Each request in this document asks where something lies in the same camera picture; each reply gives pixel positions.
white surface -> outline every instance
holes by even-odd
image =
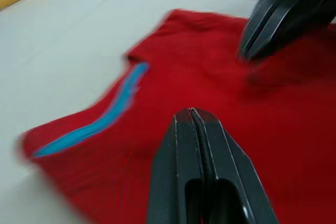
[[[87,223],[18,162],[19,133],[92,104],[173,8],[248,16],[256,0],[22,0],[0,12],[0,223]]]

